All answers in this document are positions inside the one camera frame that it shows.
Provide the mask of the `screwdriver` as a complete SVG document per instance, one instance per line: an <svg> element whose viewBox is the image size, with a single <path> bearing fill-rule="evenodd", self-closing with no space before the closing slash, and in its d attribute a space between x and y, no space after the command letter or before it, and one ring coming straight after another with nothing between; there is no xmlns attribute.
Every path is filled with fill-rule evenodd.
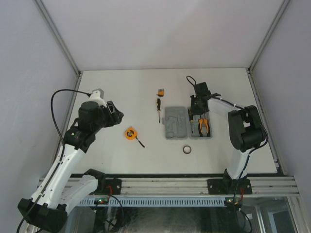
<svg viewBox="0 0 311 233"><path fill-rule="evenodd" d="M160 111L161 111L161 100L160 98L157 98L156 100L156 107L158 112L158 122L160 123Z"/></svg>
<svg viewBox="0 0 311 233"><path fill-rule="evenodd" d="M190 126L191 126L191 133L193 133L194 132L193 114L189 115L189 120L190 120Z"/></svg>

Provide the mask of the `orange black pliers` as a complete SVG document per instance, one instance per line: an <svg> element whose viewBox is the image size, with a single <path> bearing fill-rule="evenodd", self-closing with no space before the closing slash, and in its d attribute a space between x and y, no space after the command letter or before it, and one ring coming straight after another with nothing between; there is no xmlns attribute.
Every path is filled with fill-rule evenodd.
<svg viewBox="0 0 311 233"><path fill-rule="evenodd" d="M206 118L200 118L198 121L198 130L200 137L209 135L209 124Z"/></svg>

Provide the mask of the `grey plastic tool case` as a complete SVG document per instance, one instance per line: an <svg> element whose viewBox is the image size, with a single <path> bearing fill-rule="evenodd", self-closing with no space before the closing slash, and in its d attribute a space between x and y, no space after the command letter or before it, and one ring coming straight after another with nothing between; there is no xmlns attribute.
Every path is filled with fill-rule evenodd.
<svg viewBox="0 0 311 233"><path fill-rule="evenodd" d="M165 107L165 116L162 119L162 124L165 126L165 138L168 140L212 138L212 129L209 123L208 113L205 113L204 118L208 120L209 135L200 137L198 130L200 116L193 116L194 132L191 133L188 110L189 108L186 107Z"/></svg>

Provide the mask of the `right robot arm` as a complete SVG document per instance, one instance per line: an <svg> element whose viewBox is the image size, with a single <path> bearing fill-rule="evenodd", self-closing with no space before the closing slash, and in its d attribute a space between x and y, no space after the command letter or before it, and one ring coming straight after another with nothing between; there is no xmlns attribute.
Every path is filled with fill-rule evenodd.
<svg viewBox="0 0 311 233"><path fill-rule="evenodd" d="M228 122L229 138L235 153L224 172L229 178L223 181L223 187L227 193L236 193L241 187L239 180L247 175L250 155L268 143L268 134L258 109L254 105L242 107L223 99L218 93L212 94L205 82L190 84L195 94L190 96L188 116L191 124L194 123L194 116L200 117L199 134L202 134L202 124L206 124L209 130L208 121L204 118L208 112L223 116Z"/></svg>

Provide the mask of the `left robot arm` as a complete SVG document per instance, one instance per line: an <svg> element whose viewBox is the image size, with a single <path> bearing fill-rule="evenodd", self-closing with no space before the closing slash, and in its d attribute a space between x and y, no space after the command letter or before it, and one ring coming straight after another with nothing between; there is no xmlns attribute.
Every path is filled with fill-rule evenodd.
<svg viewBox="0 0 311 233"><path fill-rule="evenodd" d="M69 213L88 194L101 194L106 190L105 174L89 169L82 179L64 192L74 168L86 155L102 128L121 123L124 114L112 101L105 106L95 101L82 103L78 117L66 131L63 146L47 176L29 199L21 199L17 208L23 219L41 230L58 233L65 225Z"/></svg>

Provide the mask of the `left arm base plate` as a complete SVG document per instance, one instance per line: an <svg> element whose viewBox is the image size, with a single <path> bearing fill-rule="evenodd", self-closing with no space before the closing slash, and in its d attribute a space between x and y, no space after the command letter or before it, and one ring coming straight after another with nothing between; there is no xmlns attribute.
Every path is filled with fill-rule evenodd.
<svg viewBox="0 0 311 233"><path fill-rule="evenodd" d="M99 181L98 187L95 194L110 194L110 195L119 195L121 193L122 180L113 178L113 179L104 179Z"/></svg>

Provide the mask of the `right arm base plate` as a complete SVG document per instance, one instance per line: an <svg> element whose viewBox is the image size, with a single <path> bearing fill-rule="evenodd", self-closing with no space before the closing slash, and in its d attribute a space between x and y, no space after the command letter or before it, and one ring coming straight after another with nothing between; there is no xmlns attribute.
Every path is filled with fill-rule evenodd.
<svg viewBox="0 0 311 233"><path fill-rule="evenodd" d="M233 181L225 181L223 179L208 179L208 193L210 195L233 195L244 194L250 195L253 193L249 179L240 179Z"/></svg>

